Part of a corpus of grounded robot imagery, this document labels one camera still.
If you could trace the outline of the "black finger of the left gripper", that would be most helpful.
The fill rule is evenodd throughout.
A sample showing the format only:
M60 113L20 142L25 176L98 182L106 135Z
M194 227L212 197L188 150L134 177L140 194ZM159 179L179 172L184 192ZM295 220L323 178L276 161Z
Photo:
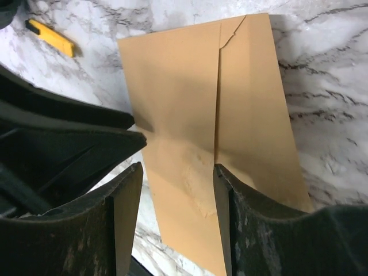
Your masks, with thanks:
M146 146L139 132L1 118L1 217L45 212L87 193Z
M1 100L32 113L65 121L121 129L129 129L135 123L129 113L91 105L35 87L4 66L1 66Z

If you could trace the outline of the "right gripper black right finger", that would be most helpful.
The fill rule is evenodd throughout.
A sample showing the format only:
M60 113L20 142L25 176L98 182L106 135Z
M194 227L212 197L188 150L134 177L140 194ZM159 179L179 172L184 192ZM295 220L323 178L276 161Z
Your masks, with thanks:
M213 186L227 275L366 275L367 205L305 213L216 164Z

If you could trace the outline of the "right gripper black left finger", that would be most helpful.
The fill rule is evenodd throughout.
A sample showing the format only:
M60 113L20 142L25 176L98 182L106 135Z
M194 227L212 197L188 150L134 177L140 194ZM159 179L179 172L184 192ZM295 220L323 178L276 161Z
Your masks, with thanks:
M127 275L143 183L134 163L41 216L1 220L2 275Z

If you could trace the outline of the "brown kraft envelope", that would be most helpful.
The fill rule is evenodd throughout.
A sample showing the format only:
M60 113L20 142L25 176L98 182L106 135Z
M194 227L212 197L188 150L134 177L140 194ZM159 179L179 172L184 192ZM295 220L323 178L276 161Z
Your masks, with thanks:
M118 48L165 244L225 275L216 163L279 203L313 210L268 14L128 37Z

